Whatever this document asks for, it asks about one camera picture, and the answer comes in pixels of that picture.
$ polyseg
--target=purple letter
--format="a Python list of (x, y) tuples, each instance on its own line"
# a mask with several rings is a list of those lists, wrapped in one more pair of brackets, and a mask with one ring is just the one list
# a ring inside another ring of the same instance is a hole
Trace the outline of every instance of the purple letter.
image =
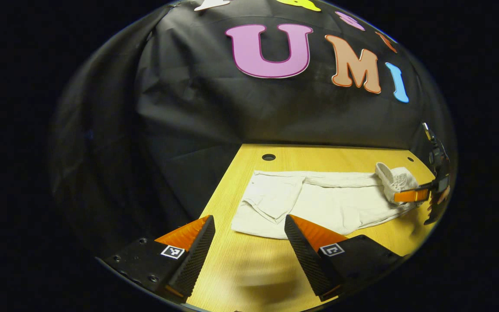
[(309, 65), (309, 43), (307, 34), (313, 29), (297, 24), (278, 26), (288, 35), (290, 56), (282, 62), (270, 62), (261, 53), (260, 34), (267, 28), (263, 25), (242, 25), (226, 30), (232, 38), (234, 63), (240, 71), (258, 78), (286, 78), (298, 75)]
[(365, 28), (363, 28), (363, 26), (361, 26), (357, 22), (357, 20), (355, 20), (353, 17), (348, 16), (348, 15), (344, 14), (343, 12), (336, 12), (336, 14), (338, 14), (338, 16), (340, 16), (341, 20), (343, 20), (344, 22), (348, 23), (349, 25), (352, 25), (352, 26), (354, 26), (355, 28), (357, 28), (359, 30), (365, 30)]

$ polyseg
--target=colorful letter cutout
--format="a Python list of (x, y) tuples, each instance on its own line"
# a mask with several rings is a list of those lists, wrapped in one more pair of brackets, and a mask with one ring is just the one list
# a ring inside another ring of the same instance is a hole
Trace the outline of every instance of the colorful letter cutout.
[(394, 91), (394, 97), (396, 97), (396, 99), (401, 102), (409, 103), (409, 97), (407, 94), (405, 94), (404, 81), (402, 80), (402, 71), (398, 67), (390, 63), (386, 63), (386, 67), (390, 69), (390, 72), (392, 73), (392, 79), (394, 79), (394, 86), (396, 87), (396, 91)]
[(365, 31), (365, 28), (363, 26), (361, 26), (357, 22), (357, 20), (355, 20), (353, 17), (348, 16), (348, 15), (344, 14), (343, 12), (338, 12), (338, 11), (336, 12), (336, 14), (338, 14), (338, 16), (340, 16), (340, 19), (343, 20), (344, 22), (346, 22), (347, 24), (352, 25), (359, 30)]
[(376, 34), (378, 34), (380, 36), (380, 38), (382, 38), (382, 41), (384, 41), (384, 43), (390, 48), (390, 50), (394, 51), (394, 53), (398, 53), (398, 51), (396, 51), (396, 49), (394, 49), (394, 47), (392, 46), (390, 41), (388, 41), (388, 39), (386, 39), (386, 37), (384, 37), (383, 34), (381, 34), (379, 32), (376, 32)]
[(309, 10), (313, 10), (315, 12), (320, 12), (321, 9), (317, 8), (315, 4), (309, 0), (277, 0), (283, 4), (290, 4), (291, 6), (303, 7)]
[(260, 34), (266, 29), (263, 25), (250, 24), (226, 30), (225, 34), (232, 38), (232, 54), (238, 69), (258, 78), (286, 78), (305, 71), (309, 65), (307, 35), (313, 29), (297, 24), (278, 26), (288, 35), (290, 49), (290, 56), (282, 62), (270, 62), (263, 58)]
[(350, 87), (352, 79), (349, 77), (349, 71), (355, 79), (355, 85), (360, 88), (363, 84), (365, 90), (372, 93), (380, 93), (379, 72), (376, 66), (376, 55), (367, 50), (361, 51), (361, 56), (358, 58), (352, 47), (342, 38), (332, 35), (326, 35), (325, 39), (334, 47), (336, 55), (336, 75), (332, 76), (332, 82), (341, 87)]

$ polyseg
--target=black background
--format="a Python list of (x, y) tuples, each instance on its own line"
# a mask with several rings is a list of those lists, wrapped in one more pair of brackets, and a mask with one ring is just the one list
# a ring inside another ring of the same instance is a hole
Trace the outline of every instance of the black background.
[[(164, 3), (0, 2), (0, 310), (169, 310), (78, 247), (52, 209), (46, 169), (48, 123), (67, 80)], [(434, 235), (332, 310), (499, 310), (499, 2), (333, 3), (424, 62), (454, 117), (460, 158)]]

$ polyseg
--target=wrinkled fabric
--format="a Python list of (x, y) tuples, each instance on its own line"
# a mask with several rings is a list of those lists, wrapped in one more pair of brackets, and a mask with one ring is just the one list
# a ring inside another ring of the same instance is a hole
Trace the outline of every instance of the wrinkled fabric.
[[(381, 162), (378, 166), (386, 167)], [(388, 169), (403, 176), (398, 189), (418, 186), (404, 167)], [(394, 179), (368, 172), (262, 172), (250, 179), (230, 228), (234, 231), (287, 239), (286, 215), (292, 214), (341, 235), (388, 222), (420, 203), (393, 203), (389, 192)]]

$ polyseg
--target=yellow letter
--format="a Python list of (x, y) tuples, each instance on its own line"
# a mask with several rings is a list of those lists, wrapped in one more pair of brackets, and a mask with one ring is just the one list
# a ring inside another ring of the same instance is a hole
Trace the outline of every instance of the yellow letter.
[(291, 6), (297, 6), (297, 7), (303, 7), (309, 10), (313, 10), (316, 12), (321, 11), (321, 9), (317, 8), (313, 2), (309, 0), (277, 0), (280, 3), (283, 4), (290, 4)]
[(341, 87), (350, 87), (352, 79), (349, 77), (349, 70), (355, 79), (355, 85), (360, 88), (363, 79), (365, 80), (365, 90), (372, 93), (380, 93), (379, 71), (376, 66), (376, 55), (367, 50), (361, 51), (361, 57), (353, 51), (352, 47), (344, 39), (332, 35), (324, 36), (326, 40), (332, 43), (334, 47), (334, 54), (336, 55), (336, 75), (332, 76), (332, 82)]

